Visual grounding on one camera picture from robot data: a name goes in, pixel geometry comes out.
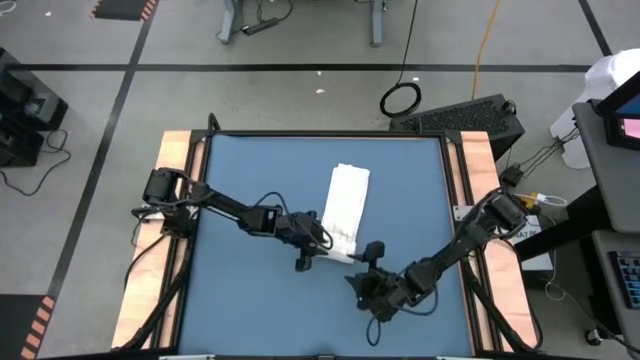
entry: blue table surface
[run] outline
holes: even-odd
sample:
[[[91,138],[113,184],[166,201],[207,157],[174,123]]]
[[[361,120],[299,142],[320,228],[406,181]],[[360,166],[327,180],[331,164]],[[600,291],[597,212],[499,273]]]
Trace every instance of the blue table surface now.
[[[357,245],[386,243],[379,265],[400,271],[434,254],[452,237],[437,139],[376,140],[213,138],[207,183],[244,203],[279,191],[291,211],[322,216],[332,169],[339,163],[371,171]],[[265,204],[276,204],[269,199]],[[459,270],[438,282],[440,302],[429,317],[398,313],[382,324],[371,347],[370,313],[356,308],[345,275],[366,270],[314,258],[294,271],[298,250],[251,237],[237,225],[202,212],[193,255],[179,353],[300,356],[469,356],[471,344]],[[433,305],[433,295],[414,310]]]

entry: wooden edge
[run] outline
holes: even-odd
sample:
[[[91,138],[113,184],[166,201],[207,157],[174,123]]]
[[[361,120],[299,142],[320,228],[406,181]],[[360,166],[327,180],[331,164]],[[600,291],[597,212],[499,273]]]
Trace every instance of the wooden edge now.
[[[463,132],[462,147],[473,197],[481,199],[500,185],[489,146],[489,136],[485,132]],[[500,240],[494,240],[487,244],[485,258],[496,306],[522,340],[531,347],[535,346],[537,336],[516,254],[511,248],[501,244]],[[501,341],[504,350],[510,351],[504,337],[501,337]]]
[[[203,152],[204,152],[204,143],[199,142],[196,145],[195,154],[194,154],[195,156],[193,158],[193,167],[191,169],[191,174],[190,174],[191,177],[194,179],[199,178],[200,165],[202,163]],[[174,262],[174,266],[173,266],[173,277],[175,277],[178,271],[180,270],[180,266],[182,265],[182,261],[184,260],[184,252],[186,248],[187,248],[186,239],[180,239],[180,242],[178,243],[178,251],[176,253],[176,261]],[[167,310],[164,313],[164,323],[162,326],[162,334],[160,336],[160,347],[168,347],[171,344],[171,333],[173,332],[173,324],[174,324],[174,318],[176,314],[177,299],[178,299],[178,296],[175,296],[173,298],[173,300],[169,304],[169,307],[167,307]]]
[[[489,147],[489,142],[487,139],[487,143],[484,144],[484,146]],[[456,198],[458,200],[458,204],[464,204],[465,203],[465,198],[464,198],[464,190],[463,190],[463,186],[462,186],[462,176],[460,174],[460,166],[458,164],[458,153],[456,151],[456,147],[455,144],[450,142],[449,144],[447,144],[447,148],[449,150],[449,158],[450,158],[450,162],[451,162],[451,170],[453,173],[453,184],[455,186],[456,189]],[[473,174],[469,173],[469,180],[470,182],[473,182]],[[473,272],[478,275],[478,264],[477,264],[477,260],[474,258],[470,261],[471,264],[471,268],[473,269]],[[460,265],[458,265],[459,268],[459,275],[460,275],[460,285],[462,287],[464,287],[464,282],[462,280],[462,269],[460,269]],[[480,330],[480,339],[482,341],[482,347],[485,350],[493,350],[493,344],[491,342],[491,330],[489,328],[489,318],[487,316],[487,312],[484,309],[484,307],[482,306],[482,303],[480,303],[480,300],[478,299],[477,296],[474,296],[475,299],[475,305],[476,305],[476,316],[478,318],[478,325],[479,325],[479,330]],[[465,316],[469,316],[469,312],[468,309],[465,309]],[[469,339],[471,339],[471,327],[469,326]]]
[[[189,149],[191,131],[168,131],[162,137],[156,168],[183,169]],[[134,257],[160,236],[162,221],[141,224]],[[158,302],[162,277],[169,251],[169,239],[161,242],[133,268],[124,292],[112,347],[121,346],[138,330]]]

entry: white towel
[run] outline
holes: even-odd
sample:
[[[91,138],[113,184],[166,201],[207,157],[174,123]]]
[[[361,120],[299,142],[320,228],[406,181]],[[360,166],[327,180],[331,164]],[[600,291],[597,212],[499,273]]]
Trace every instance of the white towel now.
[[[356,251],[356,237],[369,187],[369,170],[338,164],[333,168],[322,226],[333,237],[328,258],[353,264],[347,255]]]

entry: black cable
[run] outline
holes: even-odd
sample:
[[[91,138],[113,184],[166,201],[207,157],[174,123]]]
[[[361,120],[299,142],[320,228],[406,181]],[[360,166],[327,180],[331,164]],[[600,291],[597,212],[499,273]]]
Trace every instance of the black cable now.
[[[64,135],[64,137],[63,137],[62,142],[60,143],[60,145],[59,145],[59,146],[54,146],[54,145],[52,145],[52,144],[51,144],[51,135],[53,135],[53,134],[55,134],[55,133],[58,133],[58,132],[61,132],[61,133]],[[47,171],[44,173],[44,175],[42,176],[42,178],[41,178],[41,179],[40,179],[40,181],[38,182],[38,186],[36,186],[36,188],[35,188],[33,191],[31,191],[31,192],[26,192],[26,191],[24,191],[24,190],[20,189],[19,187],[17,187],[17,186],[15,186],[15,185],[13,185],[13,184],[9,181],[9,178],[7,177],[7,174],[5,174],[5,172],[4,172],[4,171],[0,170],[0,175],[2,175],[2,178],[3,178],[3,180],[4,180],[4,184],[5,184],[5,185],[7,185],[7,187],[9,187],[9,188],[11,188],[11,189],[13,189],[13,190],[17,191],[18,193],[20,193],[20,194],[22,194],[22,195],[24,195],[24,196],[26,196],[26,197],[30,197],[30,196],[35,195],[38,191],[40,191],[40,188],[42,187],[42,184],[44,183],[44,181],[47,179],[47,176],[49,176],[49,174],[50,174],[50,173],[51,173],[55,168],[57,168],[58,166],[60,166],[60,165],[62,165],[62,164],[64,164],[64,163],[66,163],[67,161],[71,160],[71,153],[70,153],[69,151],[67,151],[67,150],[64,148],[64,146],[65,146],[65,145],[66,145],[66,143],[67,143],[67,139],[68,139],[68,138],[69,138],[69,133],[68,133],[67,131],[65,131],[65,130],[62,130],[62,129],[54,130],[54,131],[50,132],[50,133],[47,135],[47,137],[46,137],[46,139],[45,139],[45,142],[46,142],[47,146],[49,146],[49,147],[50,147],[50,148],[52,148],[53,150],[40,150],[40,152],[45,153],[45,154],[57,154],[57,153],[61,153],[61,152],[62,152],[62,153],[67,154],[67,156],[66,156],[64,159],[60,160],[59,162],[55,163],[53,166],[51,166],[51,167],[49,168],[49,170],[47,170]],[[11,161],[12,161],[12,160],[9,160],[6,164],[4,164],[4,165],[3,165],[3,167],[4,167],[4,166],[7,166],[7,165],[9,165],[9,164],[11,164]]]
[[[405,83],[400,82],[402,81],[402,75],[404,75],[404,68],[407,63],[407,55],[409,54],[409,45],[411,44],[411,35],[413,34],[413,24],[416,19],[417,10],[418,10],[418,0],[415,0],[413,4],[413,13],[411,14],[411,25],[409,26],[409,36],[407,37],[407,45],[404,49],[404,58],[402,59],[402,67],[400,68],[400,76],[398,77],[398,81],[396,82],[396,84],[392,86],[391,89],[389,89],[384,95],[382,95],[382,99],[380,99],[380,111],[385,116],[390,118],[397,118],[400,116],[406,116],[413,113],[414,111],[416,111],[416,109],[420,105],[420,102],[422,101],[422,90],[420,89],[418,84],[413,82],[405,82]],[[405,110],[398,111],[395,113],[387,111],[387,98],[401,88],[413,89],[413,91],[416,93],[416,99],[414,100],[413,104],[411,104]]]
[[[371,341],[371,324],[373,324],[374,320],[378,324],[378,333],[376,335],[376,341]],[[372,315],[371,320],[369,320],[369,324],[367,324],[367,342],[369,343],[369,345],[378,345],[378,343],[380,343],[380,334],[382,334],[382,325],[380,324],[380,320],[376,319],[375,315]]]
[[[146,249],[142,250],[142,252],[140,254],[138,254],[138,256],[136,256],[135,259],[133,259],[133,261],[129,265],[129,268],[127,268],[127,272],[126,272],[126,274],[124,276],[124,289],[125,290],[127,289],[127,283],[129,282],[129,275],[131,275],[131,271],[133,270],[133,268],[138,263],[138,260],[140,260],[146,253],[148,253],[149,251],[153,250],[153,248],[155,248],[158,244],[160,244],[160,242],[162,240],[164,240],[165,237],[167,237],[167,236],[166,235],[160,236],[156,241],[152,242],[151,245],[147,246]]]
[[[258,22],[260,23],[265,22],[264,18],[262,17],[262,2],[263,0],[256,0],[256,4],[258,5],[258,10],[256,11],[256,17],[258,18]],[[285,16],[281,18],[276,18],[278,19],[278,21],[286,20],[293,12],[293,1],[288,0],[288,2],[289,2],[289,11],[287,11],[287,14]]]
[[[289,216],[289,215],[291,214],[291,213],[289,212],[289,207],[287,206],[287,202],[284,200],[284,196],[282,196],[282,194],[280,194],[280,193],[279,193],[279,192],[277,192],[277,191],[271,191],[271,192],[268,192],[268,193],[264,194],[264,195],[263,195],[263,196],[262,196],[258,201],[256,201],[256,203],[255,203],[253,206],[251,206],[249,209],[253,209],[253,208],[255,208],[256,206],[259,206],[259,205],[260,205],[260,204],[262,204],[262,202],[263,202],[264,200],[266,200],[269,196],[276,196],[276,197],[278,197],[278,199],[280,199],[280,203],[282,204],[282,208],[284,209],[284,213],[285,213],[285,215]],[[328,232],[328,231],[327,231],[323,226],[320,226],[320,228],[321,228],[322,232],[323,232],[324,234],[326,234],[326,235],[327,235],[327,237],[329,237],[329,245],[327,245],[327,246],[325,246],[325,245],[323,244],[323,242],[322,242],[322,241],[318,240],[318,239],[317,239],[317,238],[316,238],[316,237],[311,233],[311,231],[310,231],[309,229],[307,229],[306,227],[302,226],[302,224],[300,224],[299,222],[297,222],[295,219],[293,219],[293,221],[296,223],[296,225],[300,226],[300,227],[301,227],[301,228],[302,228],[302,229],[303,229],[303,230],[304,230],[304,231],[309,235],[309,237],[313,240],[313,242],[315,242],[315,243],[316,243],[316,245],[318,245],[319,247],[321,247],[321,248],[322,248],[322,249],[324,249],[324,250],[331,250],[331,249],[333,249],[333,237],[331,236],[331,234],[329,234],[329,232]]]
[[[511,149],[513,149],[513,146],[509,147],[509,154],[507,154],[507,164],[504,166],[504,170],[502,172],[507,171],[507,169],[509,168],[509,161],[511,160]]]
[[[136,226],[133,227],[133,231],[131,232],[131,239],[129,239],[129,244],[131,244],[131,246],[138,246],[137,241],[135,241],[136,239],[136,234],[138,233],[138,229],[140,228],[140,225],[142,224],[143,218],[138,219],[138,221],[136,222]]]
[[[541,148],[538,150],[538,152],[536,152],[533,156],[531,156],[530,158],[528,158],[528,159],[527,159],[527,160],[525,160],[525,161],[522,161],[522,162],[518,163],[518,165],[522,166],[522,165],[524,165],[524,164],[528,163],[529,161],[531,161],[531,160],[533,160],[534,158],[538,157],[538,155],[539,155],[542,151],[544,151],[545,149],[547,149],[547,152],[548,152],[548,151],[550,151],[552,148],[554,148],[554,147],[556,147],[556,146],[559,146],[559,145],[561,146],[561,145],[563,145],[563,144],[564,144],[564,142],[566,142],[565,140],[567,140],[568,138],[570,138],[571,136],[573,136],[573,135],[574,135],[574,132],[575,132],[575,131],[577,131],[577,130],[578,130],[578,129],[577,129],[577,128],[575,128],[575,129],[571,130],[571,132],[569,132],[569,133],[568,133],[566,136],[564,136],[563,138],[561,138],[561,139],[558,139],[558,140],[554,141],[554,142],[553,142],[553,144],[551,144],[551,145],[549,145],[549,146],[543,146],[543,147],[541,147]]]
[[[551,157],[551,155],[553,155],[553,153],[558,151],[562,147],[562,145],[566,144],[567,142],[569,142],[569,141],[571,141],[573,139],[576,139],[578,136],[579,136],[578,134],[573,135],[568,140],[563,141],[560,145],[558,145],[556,148],[554,148],[553,151],[551,151],[544,158],[541,157],[541,158],[537,159],[533,164],[531,164],[529,166],[529,168],[527,168],[527,170],[524,171],[523,177],[526,179],[529,176],[531,176],[531,174],[533,174],[533,172],[538,168],[538,166],[542,165],[545,161],[547,161],[547,159],[549,159]]]
[[[435,282],[433,283],[433,292],[434,292],[433,296],[435,296],[435,298],[433,299],[433,306],[428,311],[420,312],[420,311],[410,310],[407,308],[403,308],[401,306],[396,306],[394,304],[391,304],[391,306],[393,306],[399,311],[406,312],[407,314],[416,315],[416,316],[429,316],[434,312],[436,312],[436,310],[438,309],[438,286],[436,285]]]

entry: white object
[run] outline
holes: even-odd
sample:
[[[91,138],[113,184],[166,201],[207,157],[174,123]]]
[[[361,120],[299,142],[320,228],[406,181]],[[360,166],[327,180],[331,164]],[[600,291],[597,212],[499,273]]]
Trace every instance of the white object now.
[[[326,256],[347,264],[347,255],[356,251],[356,236],[369,188],[369,170],[338,164],[333,168],[322,226],[333,238],[333,248]]]
[[[518,232],[513,237],[513,242],[517,244],[524,239],[532,237],[540,231],[541,229],[540,223],[538,222],[538,217],[535,215],[528,215],[527,225],[525,225],[525,227],[522,228],[522,230],[520,230],[520,232]],[[522,270],[524,271],[540,271],[552,269],[553,265],[551,264],[549,254],[542,254],[522,263]]]
[[[540,203],[547,204],[549,206],[565,207],[569,205],[569,202],[567,200],[555,195],[545,195],[540,193],[536,194],[535,197],[531,195],[524,195],[524,194],[513,194],[513,195],[526,198],[526,199],[536,200]]]
[[[640,71],[640,49],[621,51],[596,62],[585,74],[584,92],[574,103],[589,99],[604,99],[631,76]],[[551,125],[551,136],[562,139],[575,128],[571,106]],[[582,144],[577,137],[564,144],[562,160],[573,169],[584,169],[591,165]]]

